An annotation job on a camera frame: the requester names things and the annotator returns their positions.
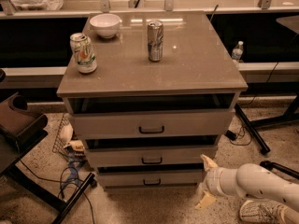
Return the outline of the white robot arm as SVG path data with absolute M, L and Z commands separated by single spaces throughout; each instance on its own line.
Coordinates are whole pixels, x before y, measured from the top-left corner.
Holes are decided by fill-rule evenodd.
M 195 206 L 204 209 L 218 197 L 237 196 L 251 200 L 271 200 L 299 211 L 299 185 L 289 182 L 260 165 L 246 163 L 237 169 L 220 167 L 202 154 L 206 176 L 202 199 Z

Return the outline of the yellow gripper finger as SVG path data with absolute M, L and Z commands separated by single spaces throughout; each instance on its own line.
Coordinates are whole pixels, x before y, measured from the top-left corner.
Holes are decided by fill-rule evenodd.
M 218 164 L 210 159 L 207 155 L 201 154 L 200 157 L 204 162 L 204 170 L 206 172 L 209 172 L 211 169 L 218 167 Z
M 197 210 L 202 210 L 210 205 L 212 205 L 214 202 L 216 202 L 217 198 L 209 193 L 208 191 L 204 191 L 204 195 L 202 199 L 199 201 L 199 203 L 195 206 Z

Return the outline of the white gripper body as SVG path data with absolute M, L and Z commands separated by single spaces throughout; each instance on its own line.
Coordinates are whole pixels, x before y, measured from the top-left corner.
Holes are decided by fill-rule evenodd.
M 204 183 L 214 196 L 237 196 L 236 169 L 216 167 L 206 173 Z

